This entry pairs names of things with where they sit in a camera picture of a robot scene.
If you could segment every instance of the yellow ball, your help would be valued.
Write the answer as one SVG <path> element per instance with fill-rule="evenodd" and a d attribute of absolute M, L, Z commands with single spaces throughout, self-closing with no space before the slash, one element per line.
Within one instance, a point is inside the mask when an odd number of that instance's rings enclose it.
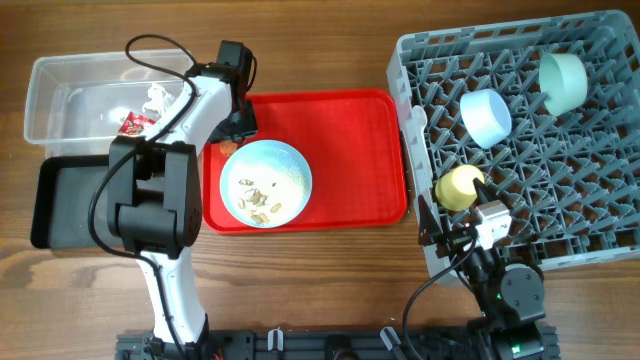
<path fill-rule="evenodd" d="M 484 184 L 484 175 L 473 165 L 461 165 L 443 176 L 436 184 L 436 198 L 446 209 L 460 211 L 473 204 L 478 195 L 473 179 Z"/>

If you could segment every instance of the clear plastic container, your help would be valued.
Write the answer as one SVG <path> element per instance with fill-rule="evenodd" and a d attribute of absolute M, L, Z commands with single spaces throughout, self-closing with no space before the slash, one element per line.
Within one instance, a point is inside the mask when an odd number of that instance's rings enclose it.
<path fill-rule="evenodd" d="M 134 51 L 136 58 L 184 73 L 191 60 L 181 50 Z M 106 154 L 129 112 L 142 111 L 152 83 L 178 96 L 182 80 L 140 66 L 124 52 L 54 56 L 36 60 L 25 107 L 24 138 L 46 156 Z"/>

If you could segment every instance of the seeds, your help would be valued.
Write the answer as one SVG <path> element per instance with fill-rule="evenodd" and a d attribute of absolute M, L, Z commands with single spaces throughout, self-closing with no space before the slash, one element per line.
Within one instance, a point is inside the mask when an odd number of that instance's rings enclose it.
<path fill-rule="evenodd" d="M 258 215 L 251 215 L 251 219 L 253 219 L 253 221 L 257 222 L 258 224 L 262 224 L 264 221 L 262 221 L 262 218 Z"/>
<path fill-rule="evenodd" d="M 258 206 L 264 206 L 264 202 L 267 201 L 267 195 L 260 195 L 260 201 L 258 201 Z"/>
<path fill-rule="evenodd" d="M 260 219 L 262 220 L 263 223 L 265 223 L 265 224 L 269 223 L 269 218 L 267 217 L 267 215 L 265 215 L 265 213 L 260 213 L 260 215 L 258 215 L 258 217 L 260 217 Z"/>
<path fill-rule="evenodd" d="M 260 197 L 262 196 L 262 194 L 260 193 L 260 191 L 254 189 L 255 191 L 253 192 L 253 194 L 251 196 L 249 196 L 249 198 L 247 199 L 248 202 L 252 203 L 253 205 L 258 205 L 258 203 L 260 202 Z"/>
<path fill-rule="evenodd" d="M 271 211 L 271 213 L 274 214 L 274 213 L 278 212 L 278 210 L 280 210 L 281 207 L 282 207 L 282 204 L 277 203 L 277 204 L 273 205 L 271 207 L 271 210 L 269 210 L 269 211 Z"/>

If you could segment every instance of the table surface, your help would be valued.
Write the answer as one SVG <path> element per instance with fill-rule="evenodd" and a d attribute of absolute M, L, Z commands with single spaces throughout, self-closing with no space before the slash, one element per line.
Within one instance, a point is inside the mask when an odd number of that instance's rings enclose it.
<path fill-rule="evenodd" d="M 0 7 L 2 359 L 113 359 L 117 334 L 153 326 L 135 262 L 30 245 L 44 153 L 22 129 L 37 58 L 121 51 L 135 35 L 159 33 L 206 60 L 215 59 L 220 40 L 232 39 L 260 59 L 255 93 L 387 89 L 385 69 L 403 34 L 610 8 L 640 24 L 636 0 L 83 2 Z M 417 236 L 412 211 L 379 228 L 224 237 L 203 226 L 194 246 L 200 299 L 213 329 L 398 327 L 428 277 Z M 640 261 L 552 271 L 546 279 L 546 322 L 558 327 L 564 358 L 640 357 Z M 436 286 L 419 298 L 411 323 L 464 325 L 477 316 L 466 289 Z"/>

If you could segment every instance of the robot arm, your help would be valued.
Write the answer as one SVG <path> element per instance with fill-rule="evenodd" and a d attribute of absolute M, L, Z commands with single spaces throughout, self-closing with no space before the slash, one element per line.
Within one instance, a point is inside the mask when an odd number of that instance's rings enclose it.
<path fill-rule="evenodd" d="M 194 64 L 185 74 L 196 87 L 196 98 L 166 135 L 153 144 L 145 143 L 189 102 L 193 89 L 186 82 L 180 96 L 153 127 L 140 137 L 117 137 L 109 150 L 110 166 L 136 151 L 108 184 L 109 230 L 122 238 L 125 250 L 160 267 L 170 322 L 179 346 L 187 350 L 208 333 L 190 248 L 202 222 L 197 156 L 208 141 L 244 138 L 257 131 L 251 103 L 245 100 L 253 61 L 253 54 L 243 44 L 223 41 L 216 63 Z M 152 343 L 164 348 L 173 339 L 154 271 L 147 263 L 138 263 L 155 313 Z"/>
<path fill-rule="evenodd" d="M 542 271 L 534 264 L 516 267 L 502 260 L 494 244 L 508 236 L 509 209 L 482 182 L 476 179 L 474 185 L 479 203 L 474 208 L 476 221 L 447 231 L 425 203 L 420 211 L 426 217 L 421 221 L 420 244 L 435 245 L 438 256 L 450 262 L 471 251 L 461 270 L 483 314 L 468 324 L 480 358 L 506 360 L 541 353 L 545 348 L 536 321 L 545 316 Z M 470 249 L 474 238 L 476 246 Z"/>

